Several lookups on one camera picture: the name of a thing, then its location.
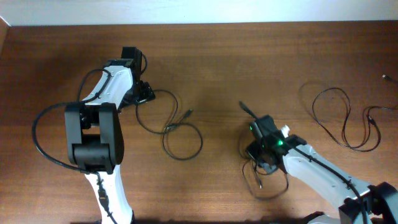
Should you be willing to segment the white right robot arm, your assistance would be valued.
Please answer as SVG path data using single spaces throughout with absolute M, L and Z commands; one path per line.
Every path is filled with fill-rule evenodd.
M 281 170 L 324 198 L 339 216 L 323 212 L 306 217 L 307 223 L 397 223 L 397 189 L 382 182 L 369 184 L 323 158 L 304 139 L 277 128 L 269 115 L 249 124 L 255 140 L 246 148 L 253 171 L 271 175 Z

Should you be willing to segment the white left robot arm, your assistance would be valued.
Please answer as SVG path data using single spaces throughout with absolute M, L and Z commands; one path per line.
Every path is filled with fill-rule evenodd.
M 100 223 L 135 222 L 121 178 L 124 138 L 119 113 L 154 100 L 152 88 L 141 80 L 146 66 L 137 47 L 123 47 L 120 58 L 103 65 L 102 77 L 91 93 L 65 108 L 68 159 L 85 171 L 100 209 Z

